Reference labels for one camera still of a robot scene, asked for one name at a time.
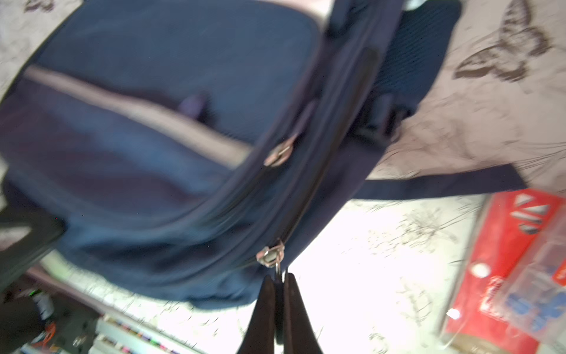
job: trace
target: navy blue bag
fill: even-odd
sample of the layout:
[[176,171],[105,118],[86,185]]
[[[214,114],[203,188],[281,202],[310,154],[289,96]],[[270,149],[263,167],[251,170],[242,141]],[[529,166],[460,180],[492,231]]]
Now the navy blue bag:
[[5,194],[63,219],[57,250],[112,283],[248,304],[258,252],[296,258],[434,82],[460,3],[402,6],[338,0],[322,31],[267,2],[86,1],[0,105]]

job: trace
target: grey stripe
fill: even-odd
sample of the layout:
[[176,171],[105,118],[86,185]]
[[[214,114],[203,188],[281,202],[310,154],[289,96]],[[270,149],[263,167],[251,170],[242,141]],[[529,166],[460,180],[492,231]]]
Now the grey stripe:
[[253,149],[246,143],[230,139],[174,110],[149,101],[106,91],[59,72],[30,66],[24,72],[24,77],[85,103],[121,114],[231,169],[239,166]]

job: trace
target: black clip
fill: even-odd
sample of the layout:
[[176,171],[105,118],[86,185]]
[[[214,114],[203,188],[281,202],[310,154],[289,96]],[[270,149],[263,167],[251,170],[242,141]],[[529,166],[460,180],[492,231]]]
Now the black clip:
[[268,275],[263,280],[246,336],[237,354],[273,354],[277,344],[285,353],[323,354],[301,298],[295,276],[285,274],[285,282]]
[[395,108],[393,100],[391,93],[377,97],[371,104],[366,121],[356,128],[354,134],[384,148],[396,142],[400,137],[401,122],[409,111]]
[[[31,230],[24,238],[0,251],[0,291],[49,253],[65,231],[61,219],[29,205],[31,202],[27,202],[27,197],[7,180],[2,182],[2,190],[8,199],[8,206],[0,211],[0,229],[29,227]],[[28,204],[12,205],[14,196],[25,199]]]

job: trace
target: plastic packaging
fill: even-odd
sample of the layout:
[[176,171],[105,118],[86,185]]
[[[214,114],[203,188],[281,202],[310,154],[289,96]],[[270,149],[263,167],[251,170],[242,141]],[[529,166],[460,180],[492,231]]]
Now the plastic packaging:
[[[538,215],[546,212],[540,208]],[[542,343],[552,343],[566,328],[565,285],[566,209],[562,208],[523,255],[494,305],[514,327]]]
[[[443,346],[469,354],[536,353],[539,341],[508,323],[495,299],[564,202],[561,197],[532,189],[491,197],[478,220],[447,307],[440,333]],[[546,210],[546,214],[537,215],[533,210]]]

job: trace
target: metal zipper slider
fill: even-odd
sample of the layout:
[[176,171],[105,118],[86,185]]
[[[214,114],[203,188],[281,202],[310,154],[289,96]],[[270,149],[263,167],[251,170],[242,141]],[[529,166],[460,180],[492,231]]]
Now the metal zipper slider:
[[289,157],[291,157],[291,154],[293,153],[293,144],[295,143],[295,140],[297,140],[297,138],[301,134],[303,134],[303,131],[305,130],[309,119],[314,114],[317,105],[318,100],[312,100],[305,106],[293,127],[291,137],[281,144],[277,145],[273,150],[269,152],[269,155],[263,161],[264,166],[281,166],[289,159]]
[[284,257],[285,245],[282,242],[271,248],[266,246],[255,255],[259,264],[268,268],[275,267],[275,275],[279,281],[281,280],[281,261]]
[[291,154],[293,153],[293,143],[295,142],[295,140],[297,140],[298,137],[299,135],[295,134],[281,144],[277,145],[273,150],[271,150],[265,161],[263,161],[263,165],[267,167],[277,167],[283,165],[283,163],[285,163],[289,159],[289,157],[291,157]]

